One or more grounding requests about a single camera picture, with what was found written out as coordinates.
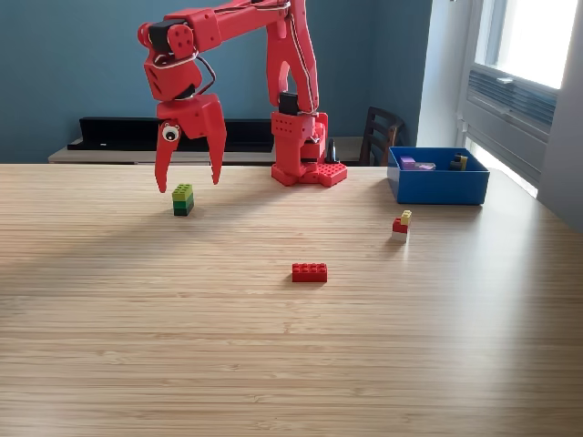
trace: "window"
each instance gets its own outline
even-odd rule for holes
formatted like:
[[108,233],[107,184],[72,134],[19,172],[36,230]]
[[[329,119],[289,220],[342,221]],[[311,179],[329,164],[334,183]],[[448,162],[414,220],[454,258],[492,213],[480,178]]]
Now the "window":
[[458,146],[470,137],[538,186],[583,0],[472,0]]
[[484,0],[476,62],[561,87],[578,0]]

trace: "red lego base plate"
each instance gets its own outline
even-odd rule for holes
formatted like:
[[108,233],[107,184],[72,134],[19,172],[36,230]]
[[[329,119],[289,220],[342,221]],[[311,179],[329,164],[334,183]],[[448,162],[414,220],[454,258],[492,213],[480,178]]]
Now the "red lego base plate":
[[271,177],[286,187],[300,184],[320,184],[323,187],[333,187],[348,178],[348,168],[344,164],[318,164],[316,171],[307,172],[301,178],[283,173],[277,165],[271,167]]

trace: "yellow-green lego brick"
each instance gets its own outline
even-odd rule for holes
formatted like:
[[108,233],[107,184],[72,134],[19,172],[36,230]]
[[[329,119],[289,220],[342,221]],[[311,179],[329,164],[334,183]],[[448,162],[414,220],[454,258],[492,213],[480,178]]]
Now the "yellow-green lego brick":
[[172,193],[172,201],[186,202],[192,196],[192,186],[189,184],[180,184]]

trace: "blue box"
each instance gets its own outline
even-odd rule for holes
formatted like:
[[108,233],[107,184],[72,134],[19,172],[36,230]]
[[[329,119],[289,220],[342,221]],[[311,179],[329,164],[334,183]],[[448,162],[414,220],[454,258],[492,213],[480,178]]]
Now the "blue box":
[[[387,176],[398,203],[426,205],[482,205],[490,172],[464,148],[391,147]],[[449,164],[460,153],[467,157],[465,171],[450,171]],[[433,162],[433,171],[403,170],[401,157]]]

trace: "purple lego brick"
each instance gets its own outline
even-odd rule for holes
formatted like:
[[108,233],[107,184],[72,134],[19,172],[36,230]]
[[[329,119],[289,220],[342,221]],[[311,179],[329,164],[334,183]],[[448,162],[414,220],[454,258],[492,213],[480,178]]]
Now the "purple lego brick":
[[402,157],[401,168],[403,170],[415,170],[415,160],[411,157]]

